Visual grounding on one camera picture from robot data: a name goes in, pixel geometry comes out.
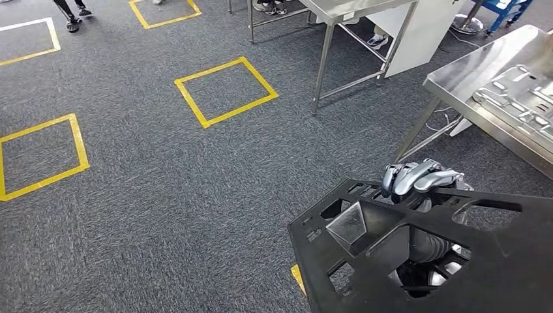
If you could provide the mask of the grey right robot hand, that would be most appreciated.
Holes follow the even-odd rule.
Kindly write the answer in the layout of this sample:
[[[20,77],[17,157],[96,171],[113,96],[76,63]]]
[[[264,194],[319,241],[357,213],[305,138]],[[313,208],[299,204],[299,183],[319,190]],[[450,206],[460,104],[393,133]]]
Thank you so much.
[[[421,163],[389,164],[381,181],[381,195],[399,203],[412,192],[427,193],[434,188],[472,190],[465,174],[443,166],[431,158]]]

